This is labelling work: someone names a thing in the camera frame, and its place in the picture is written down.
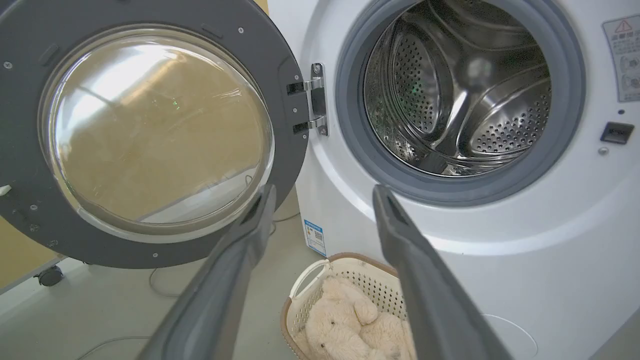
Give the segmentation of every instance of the warning triangle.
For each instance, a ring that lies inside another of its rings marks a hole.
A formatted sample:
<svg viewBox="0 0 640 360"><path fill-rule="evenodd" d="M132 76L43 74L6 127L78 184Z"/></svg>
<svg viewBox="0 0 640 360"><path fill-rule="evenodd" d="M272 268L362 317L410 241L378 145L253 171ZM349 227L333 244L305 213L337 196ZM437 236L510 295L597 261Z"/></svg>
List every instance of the warning triangle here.
<svg viewBox="0 0 640 360"><path fill-rule="evenodd" d="M624 33L626 31L631 31L631 30L633 30L631 25L629 25L629 23L626 20L622 20L620 22L620 25L618 25L618 28L616 28L616 34L617 33Z"/></svg>

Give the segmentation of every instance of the caster wheel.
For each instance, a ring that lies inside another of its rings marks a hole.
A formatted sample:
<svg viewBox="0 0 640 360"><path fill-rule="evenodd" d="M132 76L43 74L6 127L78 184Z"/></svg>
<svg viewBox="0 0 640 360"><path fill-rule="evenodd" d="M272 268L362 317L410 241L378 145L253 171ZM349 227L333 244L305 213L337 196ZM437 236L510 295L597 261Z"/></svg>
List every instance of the caster wheel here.
<svg viewBox="0 0 640 360"><path fill-rule="evenodd" d="M59 267L54 266L39 273L36 277L38 278L38 282L40 283L40 285L54 286L62 280L63 276L62 270L60 270Z"/></svg>

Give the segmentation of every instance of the laundry basket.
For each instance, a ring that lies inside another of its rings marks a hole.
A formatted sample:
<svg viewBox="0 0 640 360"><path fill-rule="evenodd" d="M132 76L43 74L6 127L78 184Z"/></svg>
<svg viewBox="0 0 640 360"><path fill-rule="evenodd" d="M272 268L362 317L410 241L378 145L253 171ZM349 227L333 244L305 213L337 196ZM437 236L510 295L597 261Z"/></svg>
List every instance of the laundry basket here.
<svg viewBox="0 0 640 360"><path fill-rule="evenodd" d="M348 252L316 261L305 269L293 284L280 314L282 335L300 360L309 358L300 350L293 337L307 322L309 310L322 296L323 280L329 275L349 279L377 305L379 311L396 315L402 320L406 319L400 280L390 266ZM314 276L313 279L300 290L310 276Z"/></svg>

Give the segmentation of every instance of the yellow wall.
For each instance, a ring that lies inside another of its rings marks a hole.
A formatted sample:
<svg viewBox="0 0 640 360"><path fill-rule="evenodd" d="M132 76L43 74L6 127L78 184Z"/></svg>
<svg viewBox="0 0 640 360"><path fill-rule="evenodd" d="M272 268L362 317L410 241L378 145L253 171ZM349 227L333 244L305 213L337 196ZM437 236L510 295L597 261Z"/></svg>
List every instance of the yellow wall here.
<svg viewBox="0 0 640 360"><path fill-rule="evenodd" d="M268 13L267 0L255 0ZM0 218L0 289L56 258L56 254Z"/></svg>

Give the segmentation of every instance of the round glass door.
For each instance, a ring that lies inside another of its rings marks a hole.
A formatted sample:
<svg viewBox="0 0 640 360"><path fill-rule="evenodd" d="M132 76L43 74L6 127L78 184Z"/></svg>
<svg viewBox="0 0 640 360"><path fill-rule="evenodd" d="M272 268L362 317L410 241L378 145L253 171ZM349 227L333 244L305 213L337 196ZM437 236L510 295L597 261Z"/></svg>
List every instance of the round glass door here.
<svg viewBox="0 0 640 360"><path fill-rule="evenodd" d="M166 26L116 28L76 47L54 71L39 116L68 202L124 234L228 224L273 157L249 73L211 41Z"/></svg>

